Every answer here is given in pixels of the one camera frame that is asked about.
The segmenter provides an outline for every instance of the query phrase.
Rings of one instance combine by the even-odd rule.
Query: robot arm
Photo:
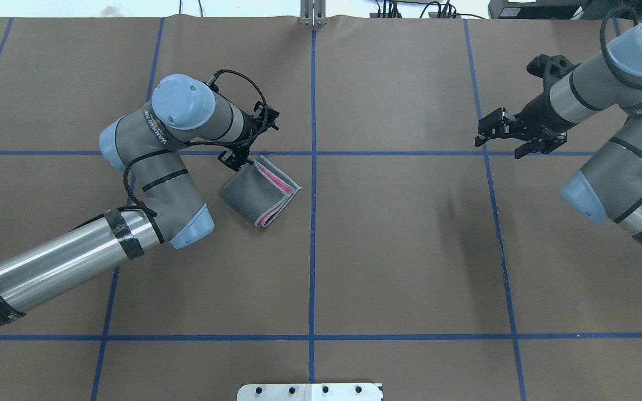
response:
[[[211,140],[204,144],[229,147],[219,160],[239,170],[254,139],[275,128],[278,117],[263,96],[254,116],[227,101],[214,85],[220,73],[207,84],[182,74],[163,78],[150,102],[100,134],[102,154],[119,170],[133,171],[145,203],[133,197],[137,206],[106,211],[1,262],[0,325],[159,244],[179,249],[211,233],[214,222],[178,150],[196,137]]]
[[[563,56],[535,58],[527,69],[542,71],[543,94],[515,116],[498,109],[481,119],[475,144],[517,138],[527,143],[515,158],[550,153],[566,142],[566,130],[618,104],[629,115],[626,124],[564,185],[561,196],[596,223],[613,220],[642,244],[642,23],[611,41],[605,53],[579,66]]]

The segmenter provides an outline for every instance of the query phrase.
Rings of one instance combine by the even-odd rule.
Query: metal bracket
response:
[[[326,25],[326,0],[301,0],[301,25]]]
[[[380,383],[304,383],[288,385],[244,385],[237,401],[382,401]]]

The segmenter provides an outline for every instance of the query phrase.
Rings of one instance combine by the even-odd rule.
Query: black cable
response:
[[[187,145],[189,146],[196,146],[196,145],[214,145],[214,146],[224,146],[224,147],[243,146],[243,145],[252,143],[255,139],[259,137],[259,135],[263,134],[270,127],[270,124],[268,124],[267,122],[267,118],[269,117],[269,107],[267,107],[267,99],[264,97],[262,90],[259,89],[259,86],[257,86],[257,84],[255,84],[254,81],[252,81],[252,79],[245,76],[244,74],[239,73],[237,71],[225,70],[225,69],[219,70],[216,73],[214,73],[213,75],[214,81],[216,81],[219,78],[219,76],[221,76],[222,74],[232,74],[232,75],[239,76],[240,78],[249,82],[254,87],[254,89],[257,91],[257,94],[259,94],[260,99],[262,99],[262,106],[264,107],[264,115],[262,117],[262,126],[260,127],[259,130],[257,130],[256,134],[250,136],[247,139],[237,140],[235,142],[219,142],[214,140],[202,140],[199,142],[188,142]]]
[[[410,0],[395,0],[396,3],[410,3],[410,4],[419,4],[421,6],[429,4],[428,2],[411,2]]]
[[[612,8],[606,14],[606,16],[604,16],[604,20],[601,21],[601,33],[599,33],[599,41],[601,41],[601,54],[604,56],[604,61],[606,61],[606,65],[609,67],[609,71],[611,71],[611,74],[613,74],[613,76],[615,76],[620,83],[631,89],[638,89],[639,91],[642,91],[642,85],[634,84],[622,75],[622,73],[619,71],[619,68],[616,67],[613,58],[611,58],[611,55],[609,54],[609,48],[606,45],[606,24],[611,18],[619,15],[621,11],[629,13],[632,20],[634,21],[634,26],[638,25],[638,13],[636,13],[633,8],[625,5],[619,5],[618,7]]]
[[[430,2],[425,5],[425,8],[422,9],[422,12],[420,13],[420,18],[422,18],[423,15],[425,15],[425,10],[427,10],[428,7],[430,7],[433,4],[437,4],[437,15],[440,15],[440,11],[442,8],[442,4],[440,2]]]
[[[475,16],[477,18],[486,19],[486,18],[484,18],[484,16],[479,16],[479,15],[476,15],[476,14],[469,14],[469,13],[451,13],[451,14],[448,14],[448,16],[446,16],[446,18],[453,18],[455,16],[463,16],[463,15]]]
[[[119,212],[124,212],[124,211],[143,211],[143,209],[139,208],[138,206],[120,206],[120,208],[118,208],[118,211]],[[92,222],[94,222],[96,220],[99,220],[100,218],[103,218],[103,216],[104,215],[102,213],[100,213],[96,217],[89,218],[86,221],[84,221],[81,224],[79,224],[78,226],[74,227],[73,230],[81,228],[82,226],[85,226],[86,224],[91,224]]]
[[[128,198],[130,198],[130,201],[135,203],[135,205],[138,206],[141,211],[145,212],[147,215],[157,217],[158,213],[156,213],[153,209],[148,208],[148,206],[145,206],[145,203],[142,200],[136,198],[132,188],[130,188],[130,184],[128,183],[128,173],[130,173],[130,167],[132,167],[132,165],[127,165],[125,167],[125,170],[123,171],[123,188],[125,188],[125,193],[128,194]]]
[[[446,2],[442,6],[442,10],[438,10],[437,17],[446,18],[446,16],[448,16],[449,13],[450,13],[450,2]]]

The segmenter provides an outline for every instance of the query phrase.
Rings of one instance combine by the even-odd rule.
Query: silver metal tube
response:
[[[144,251],[159,243],[145,213],[123,211]],[[128,258],[105,218],[0,263],[0,295],[18,312],[63,294]]]
[[[549,90],[549,99],[556,114],[568,122],[580,124],[598,111],[589,109],[576,98],[571,91],[571,78],[569,74],[553,84]]]

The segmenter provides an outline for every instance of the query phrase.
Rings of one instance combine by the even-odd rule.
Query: folded towel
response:
[[[269,226],[301,187],[266,157],[253,160],[220,190],[220,196],[257,227]]]

